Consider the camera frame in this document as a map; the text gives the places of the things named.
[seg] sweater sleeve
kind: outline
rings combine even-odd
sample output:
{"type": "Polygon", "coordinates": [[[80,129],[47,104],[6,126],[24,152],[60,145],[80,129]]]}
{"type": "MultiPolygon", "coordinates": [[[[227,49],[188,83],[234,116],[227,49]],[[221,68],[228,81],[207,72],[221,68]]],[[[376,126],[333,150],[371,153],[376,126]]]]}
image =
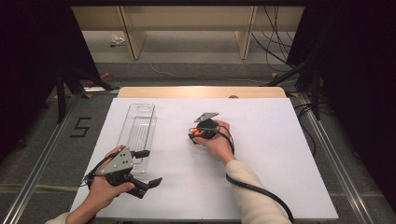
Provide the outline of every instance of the sweater sleeve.
{"type": "Polygon", "coordinates": [[[47,221],[46,224],[65,224],[68,215],[69,213],[63,213],[60,216],[56,217],[55,219],[51,219],[47,221]]]}
{"type": "MultiPolygon", "coordinates": [[[[264,189],[256,174],[241,161],[229,161],[225,169],[232,179],[264,189]]],[[[282,209],[273,199],[237,186],[233,186],[233,193],[241,212],[243,224],[290,224],[282,209]]]]}

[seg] hand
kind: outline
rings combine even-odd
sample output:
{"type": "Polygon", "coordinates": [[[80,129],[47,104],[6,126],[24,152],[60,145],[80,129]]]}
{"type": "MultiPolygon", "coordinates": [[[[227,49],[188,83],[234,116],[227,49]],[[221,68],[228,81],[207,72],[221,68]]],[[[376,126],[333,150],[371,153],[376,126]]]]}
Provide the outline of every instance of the hand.
{"type": "MultiPolygon", "coordinates": [[[[106,156],[123,149],[125,149],[125,146],[116,147],[109,151],[106,156]]],[[[105,167],[110,161],[111,159],[105,161],[99,169],[105,167]]],[[[133,188],[134,184],[129,182],[114,187],[107,182],[104,176],[96,176],[92,181],[87,198],[75,211],[67,216],[66,223],[86,223],[100,210],[108,207],[115,197],[133,188]]]]}
{"type": "MultiPolygon", "coordinates": [[[[219,131],[221,133],[224,133],[227,137],[230,137],[230,133],[228,132],[230,131],[230,124],[217,119],[214,119],[214,121],[220,126],[219,131]]],[[[235,160],[235,156],[233,155],[230,143],[227,141],[226,138],[219,134],[216,134],[211,139],[195,137],[192,140],[199,145],[207,147],[212,155],[221,159],[224,165],[227,164],[228,161],[235,160]]]]}

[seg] metal frame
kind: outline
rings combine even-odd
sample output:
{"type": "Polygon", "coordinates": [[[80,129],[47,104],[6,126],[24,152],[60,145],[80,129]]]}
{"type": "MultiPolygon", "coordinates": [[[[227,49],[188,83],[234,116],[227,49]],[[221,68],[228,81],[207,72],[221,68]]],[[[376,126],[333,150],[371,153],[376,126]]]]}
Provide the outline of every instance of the metal frame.
{"type": "Polygon", "coordinates": [[[50,161],[52,153],[55,151],[58,142],[62,137],[62,134],[64,132],[64,127],[66,126],[67,121],[80,97],[81,96],[78,94],[78,95],[73,95],[72,98],[70,99],[69,108],[66,114],[64,115],[63,121],[61,123],[56,124],[55,129],[52,132],[52,135],[49,138],[48,143],[44,147],[43,152],[41,153],[40,157],[35,163],[35,167],[32,169],[32,172],[29,174],[29,177],[23,184],[17,198],[9,207],[6,218],[3,221],[4,224],[18,223],[19,219],[21,218],[21,215],[26,205],[29,203],[29,200],[32,197],[35,186],[38,180],[40,179],[40,177],[42,176],[48,162],[50,161]]]}
{"type": "MultiPolygon", "coordinates": [[[[302,104],[310,103],[305,93],[301,93],[300,95],[300,101],[302,104]]],[[[341,162],[341,159],[338,156],[336,149],[332,145],[332,141],[330,140],[329,136],[326,134],[326,131],[323,128],[320,120],[317,120],[312,112],[308,112],[308,117],[321,145],[323,146],[324,151],[326,152],[326,156],[332,165],[332,169],[334,170],[334,173],[337,176],[338,181],[340,182],[353,211],[355,212],[359,223],[374,223],[363,198],[360,196],[358,190],[349,177],[347,169],[341,162]]]]}

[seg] clear plastic box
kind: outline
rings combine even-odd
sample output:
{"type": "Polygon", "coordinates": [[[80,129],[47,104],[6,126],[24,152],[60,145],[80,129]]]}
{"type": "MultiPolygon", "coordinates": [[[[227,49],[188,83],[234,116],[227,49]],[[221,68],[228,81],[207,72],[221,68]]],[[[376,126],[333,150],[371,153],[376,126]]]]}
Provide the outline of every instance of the clear plastic box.
{"type": "MultiPolygon", "coordinates": [[[[156,122],[155,105],[130,105],[117,146],[127,146],[131,151],[151,150],[156,122]]],[[[133,163],[131,173],[143,174],[147,171],[149,157],[134,158],[133,163]]]]}

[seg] white tabletop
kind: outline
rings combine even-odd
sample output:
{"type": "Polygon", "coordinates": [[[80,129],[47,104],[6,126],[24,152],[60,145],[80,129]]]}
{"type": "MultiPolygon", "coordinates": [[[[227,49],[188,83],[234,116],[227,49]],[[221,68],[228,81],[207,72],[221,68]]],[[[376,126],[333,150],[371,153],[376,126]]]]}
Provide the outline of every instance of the white tabletop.
{"type": "MultiPolygon", "coordinates": [[[[239,220],[221,161],[194,145],[187,135],[202,113],[219,112],[214,119],[231,124],[236,158],[251,166],[264,186],[288,205],[295,219],[338,218],[287,98],[114,99],[86,173],[118,143],[130,104],[155,104],[157,116],[148,171],[135,177],[144,182],[163,177],[163,182],[143,199],[121,194],[97,217],[239,220]]],[[[72,210],[87,194],[88,188],[79,188],[72,210]]]]}

